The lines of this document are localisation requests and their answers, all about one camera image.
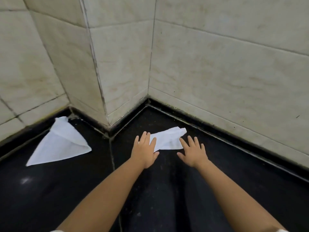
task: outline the wall tile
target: wall tile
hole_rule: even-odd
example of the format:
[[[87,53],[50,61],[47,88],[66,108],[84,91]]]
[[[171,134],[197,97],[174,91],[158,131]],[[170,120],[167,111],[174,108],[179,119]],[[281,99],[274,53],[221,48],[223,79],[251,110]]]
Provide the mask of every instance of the wall tile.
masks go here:
[[[309,57],[156,21],[151,63],[151,87],[309,154]]]
[[[85,27],[79,0],[25,0],[29,9]]]
[[[14,112],[64,93],[28,11],[0,12],[0,44],[0,96]]]
[[[107,114],[148,86],[153,20],[91,29]]]
[[[13,118],[14,113],[11,112],[11,110],[8,109],[8,107],[2,101],[0,101],[0,124],[3,124]]]
[[[19,119],[14,118],[4,124],[0,125],[0,141],[8,138],[9,136],[17,133],[21,129],[25,128],[25,125],[19,121]]]
[[[86,29],[47,15],[32,14],[66,92],[104,113]]]
[[[0,0],[0,10],[26,10],[23,0]]]
[[[155,0],[84,0],[90,27],[150,20]]]
[[[309,53],[309,0],[157,0],[156,19]]]
[[[82,101],[80,101],[79,99],[75,98],[74,96],[70,94],[68,96],[74,108],[77,108],[80,111],[86,113],[88,116],[100,122],[101,124],[109,126],[106,114],[104,112],[96,111],[95,109],[89,107],[88,105],[84,104]]]
[[[39,122],[48,116],[56,113],[67,107],[69,104],[69,100],[67,96],[64,94],[56,99],[53,99],[47,103],[40,105],[24,114],[21,114],[19,118],[26,124],[32,125],[36,122]]]
[[[125,104],[123,104],[121,107],[110,113],[107,117],[109,120],[109,123],[113,125],[121,119],[123,116],[127,115],[132,111],[134,107],[136,107],[138,104],[140,104],[141,101],[147,96],[148,93],[148,87],[143,89],[140,93],[135,95],[133,98],[131,98],[129,101],[127,101]]]
[[[283,158],[286,158],[299,165],[309,168],[309,156],[302,152],[296,151],[286,145],[271,140],[268,137],[253,132],[252,130],[246,129],[245,127],[242,127],[222,117],[200,109],[196,106],[193,106],[178,98],[172,97],[171,95],[163,93],[152,87],[149,87],[149,96],[160,102],[180,109],[202,121],[206,121],[208,124],[214,125],[219,129],[222,129],[244,140],[247,140],[250,143],[256,144],[269,151],[272,151]]]

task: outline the forearm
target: forearm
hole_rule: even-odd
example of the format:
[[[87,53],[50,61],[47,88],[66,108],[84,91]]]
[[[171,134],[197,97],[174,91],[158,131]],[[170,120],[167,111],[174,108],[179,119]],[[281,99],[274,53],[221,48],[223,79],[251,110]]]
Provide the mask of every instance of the forearm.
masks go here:
[[[110,174],[57,228],[64,232],[109,231],[144,167],[129,159]]]
[[[284,227],[212,162],[197,167],[236,232],[275,232]]]

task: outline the crumpled white cloth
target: crumpled white cloth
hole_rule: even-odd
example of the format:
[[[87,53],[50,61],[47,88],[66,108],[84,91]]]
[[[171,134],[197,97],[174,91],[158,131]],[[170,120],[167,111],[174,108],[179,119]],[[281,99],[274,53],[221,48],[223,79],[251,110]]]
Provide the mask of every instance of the crumpled white cloth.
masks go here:
[[[39,143],[26,166],[65,160],[91,151],[87,141],[63,116],[56,118],[49,133]]]
[[[157,138],[154,151],[157,150],[179,150],[182,149],[182,145],[179,138],[187,132],[186,128],[174,127],[162,132],[158,132],[150,135],[150,143],[153,138]]]

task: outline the black floor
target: black floor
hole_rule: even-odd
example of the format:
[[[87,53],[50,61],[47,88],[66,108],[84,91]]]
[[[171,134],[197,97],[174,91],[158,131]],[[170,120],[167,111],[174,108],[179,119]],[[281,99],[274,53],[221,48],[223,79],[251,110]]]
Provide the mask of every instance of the black floor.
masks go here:
[[[54,230],[112,172],[109,140],[81,120],[71,124],[90,153],[25,167],[40,137],[0,162],[0,231]],[[150,107],[112,141],[115,167],[129,159],[136,135],[175,126],[197,136],[209,159],[290,232],[309,231],[307,182]],[[161,150],[140,175],[120,213],[122,231],[233,231],[207,184],[176,152]],[[112,231],[121,228],[116,220]]]

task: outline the hand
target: hand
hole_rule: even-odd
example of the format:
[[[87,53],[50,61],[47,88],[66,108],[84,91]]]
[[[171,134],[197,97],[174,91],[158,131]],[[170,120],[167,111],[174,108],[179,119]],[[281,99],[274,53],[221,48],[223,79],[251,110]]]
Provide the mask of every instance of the hand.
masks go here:
[[[131,159],[137,162],[141,162],[143,164],[143,167],[147,169],[152,166],[152,164],[155,162],[156,158],[159,155],[158,151],[154,153],[157,139],[154,138],[149,145],[150,133],[147,133],[146,131],[143,132],[141,140],[139,142],[138,138],[138,136],[136,136],[135,138],[131,153]]]
[[[204,144],[198,143],[197,137],[194,137],[194,141],[192,140],[191,136],[188,136],[188,144],[180,138],[180,143],[184,149],[185,155],[180,152],[177,152],[177,156],[187,165],[191,167],[197,168],[198,164],[208,162],[208,157],[206,155],[205,146]]]

